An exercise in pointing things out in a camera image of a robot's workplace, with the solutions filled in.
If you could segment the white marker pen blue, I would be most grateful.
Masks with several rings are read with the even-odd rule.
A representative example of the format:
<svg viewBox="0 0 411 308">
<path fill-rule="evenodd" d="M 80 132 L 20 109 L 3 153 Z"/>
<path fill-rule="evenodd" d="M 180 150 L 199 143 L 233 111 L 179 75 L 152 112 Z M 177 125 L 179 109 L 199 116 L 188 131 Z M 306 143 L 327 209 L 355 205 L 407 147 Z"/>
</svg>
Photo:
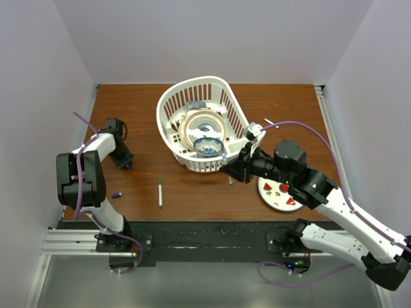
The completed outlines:
<svg viewBox="0 0 411 308">
<path fill-rule="evenodd" d="M 225 153 L 222 153 L 222 166 L 225 166 L 225 165 L 227 165 L 227 157 L 226 157 Z M 233 185 L 234 184 L 234 179 L 231 178 L 230 176 L 228 176 L 228 178 L 229 178 L 229 184 Z"/>
</svg>

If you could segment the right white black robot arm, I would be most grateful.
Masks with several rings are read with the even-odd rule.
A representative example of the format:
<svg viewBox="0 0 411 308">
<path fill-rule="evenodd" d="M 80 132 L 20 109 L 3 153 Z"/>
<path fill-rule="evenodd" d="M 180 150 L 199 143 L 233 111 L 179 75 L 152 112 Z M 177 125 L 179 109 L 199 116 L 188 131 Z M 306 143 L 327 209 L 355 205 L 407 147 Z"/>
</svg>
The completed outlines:
<svg viewBox="0 0 411 308">
<path fill-rule="evenodd" d="M 304 248 L 339 257 L 365 272 L 375 284 L 395 291 L 410 271 L 410 237 L 378 222 L 351 201 L 343 188 L 307 164 L 306 152 L 294 141 L 280 141 L 274 154 L 251 152 L 251 143 L 238 157 L 220 168 L 220 172 L 241 183 L 253 176 L 288 186 L 288 194 L 297 203 L 315 210 L 343 228 L 350 236 L 298 219 L 285 233 L 284 240 L 293 252 Z"/>
</svg>

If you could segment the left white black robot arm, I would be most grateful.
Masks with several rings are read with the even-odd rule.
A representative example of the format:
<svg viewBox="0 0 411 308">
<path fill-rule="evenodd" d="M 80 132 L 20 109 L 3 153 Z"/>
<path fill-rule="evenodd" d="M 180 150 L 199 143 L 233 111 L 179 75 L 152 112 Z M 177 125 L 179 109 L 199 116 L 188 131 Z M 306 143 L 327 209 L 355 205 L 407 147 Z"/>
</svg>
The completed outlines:
<svg viewBox="0 0 411 308">
<path fill-rule="evenodd" d="M 108 118 L 104 129 L 92 130 L 86 143 L 56 157 L 58 200 L 73 209 L 75 221 L 86 215 L 96 224 L 100 244 L 127 252 L 134 245 L 130 225 L 107 198 L 101 162 L 109 157 L 118 169 L 132 170 L 134 154 L 125 144 L 128 128 L 122 120 Z"/>
</svg>

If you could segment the white marker pen green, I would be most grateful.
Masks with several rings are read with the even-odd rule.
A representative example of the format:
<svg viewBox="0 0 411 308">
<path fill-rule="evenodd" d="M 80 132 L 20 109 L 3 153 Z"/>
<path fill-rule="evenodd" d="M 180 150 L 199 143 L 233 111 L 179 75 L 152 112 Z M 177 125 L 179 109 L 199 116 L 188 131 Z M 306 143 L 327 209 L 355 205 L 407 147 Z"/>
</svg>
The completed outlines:
<svg viewBox="0 0 411 308">
<path fill-rule="evenodd" d="M 159 201 L 159 208 L 163 208 L 163 195 L 162 195 L 162 184 L 158 184 L 158 201 Z"/>
</svg>

